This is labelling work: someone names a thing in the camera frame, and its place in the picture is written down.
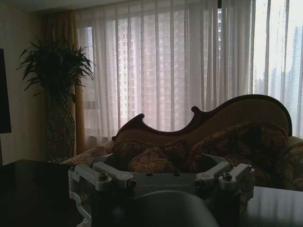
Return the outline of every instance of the television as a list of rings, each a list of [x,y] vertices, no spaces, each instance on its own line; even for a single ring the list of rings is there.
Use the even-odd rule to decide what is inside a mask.
[[[0,49],[0,133],[11,132],[4,51]]]

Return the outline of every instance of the wall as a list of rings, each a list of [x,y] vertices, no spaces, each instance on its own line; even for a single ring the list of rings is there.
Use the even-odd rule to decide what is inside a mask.
[[[45,157],[44,96],[33,97],[39,88],[24,91],[18,58],[29,42],[41,36],[41,18],[0,3],[0,48],[4,49],[12,133],[1,134],[3,164],[19,159]]]

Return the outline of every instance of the screw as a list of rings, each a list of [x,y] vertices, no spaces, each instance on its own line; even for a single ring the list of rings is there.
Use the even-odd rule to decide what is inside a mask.
[[[201,179],[195,181],[195,186],[198,189],[202,189],[205,187],[205,182]]]
[[[230,173],[224,173],[222,174],[223,179],[226,181],[231,181],[232,180],[232,175]]]
[[[108,174],[107,173],[102,172],[102,173],[99,174],[99,180],[106,181],[107,178],[108,178]]]
[[[126,182],[126,187],[127,189],[134,189],[134,187],[136,186],[137,182],[135,179],[129,179],[127,182]]]

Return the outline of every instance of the sofa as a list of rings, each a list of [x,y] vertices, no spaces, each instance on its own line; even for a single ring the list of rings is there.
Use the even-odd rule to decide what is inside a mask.
[[[210,112],[196,106],[190,123],[179,131],[163,132],[143,122],[144,114],[127,122],[100,146],[63,162],[97,161],[139,173],[199,173],[211,167],[203,154],[228,162],[251,164],[256,186],[303,191],[303,140],[292,136],[287,109],[264,95],[228,100]]]

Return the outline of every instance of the sheer white curtain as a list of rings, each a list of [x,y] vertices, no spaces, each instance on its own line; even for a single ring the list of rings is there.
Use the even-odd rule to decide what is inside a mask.
[[[144,113],[162,131],[244,94],[290,112],[303,137],[303,1],[142,0],[78,10],[79,43],[95,63],[83,81],[88,146]]]
[[[95,63],[85,80],[88,147],[144,113],[144,122],[175,131],[190,107],[214,108],[218,71],[216,0],[143,0],[78,10],[80,46]]]
[[[255,6],[251,91],[281,101],[293,135],[303,137],[303,1],[255,0]]]

